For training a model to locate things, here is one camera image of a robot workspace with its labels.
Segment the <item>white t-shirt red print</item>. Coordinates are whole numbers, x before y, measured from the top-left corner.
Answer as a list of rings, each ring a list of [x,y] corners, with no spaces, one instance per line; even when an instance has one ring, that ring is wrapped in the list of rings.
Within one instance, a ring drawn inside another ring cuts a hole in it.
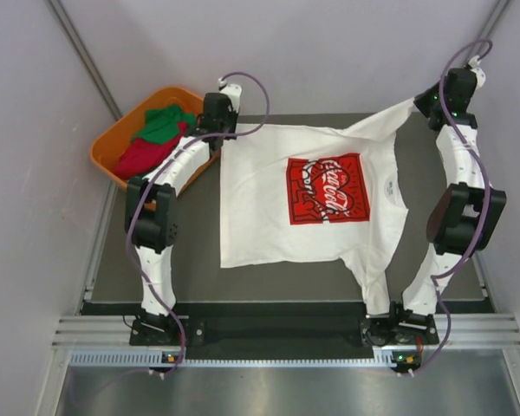
[[[395,139],[412,111],[402,101],[343,129],[242,125],[221,153],[222,266],[339,259],[367,312],[386,313],[408,214]]]

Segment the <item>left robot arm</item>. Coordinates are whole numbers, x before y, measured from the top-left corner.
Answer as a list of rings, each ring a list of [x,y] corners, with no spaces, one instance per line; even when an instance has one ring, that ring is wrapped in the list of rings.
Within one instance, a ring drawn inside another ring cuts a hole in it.
[[[179,333],[178,321],[170,317],[176,302],[171,257],[179,232],[178,195],[232,138],[242,94],[241,86],[229,83],[205,95],[199,114],[178,104],[150,110],[134,139],[141,145],[158,136],[152,167],[127,183],[125,230],[143,285],[139,318],[160,343],[174,341]]]

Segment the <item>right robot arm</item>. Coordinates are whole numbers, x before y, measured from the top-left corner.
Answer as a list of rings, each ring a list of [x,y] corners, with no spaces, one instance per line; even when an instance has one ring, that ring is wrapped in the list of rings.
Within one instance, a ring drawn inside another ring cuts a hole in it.
[[[452,276],[491,239],[507,202],[482,172],[478,124],[468,107],[484,85],[481,68],[453,68],[445,78],[414,99],[415,107],[436,132],[436,146],[447,188],[426,226],[428,251],[401,302],[389,309],[386,341],[436,344],[433,315]]]

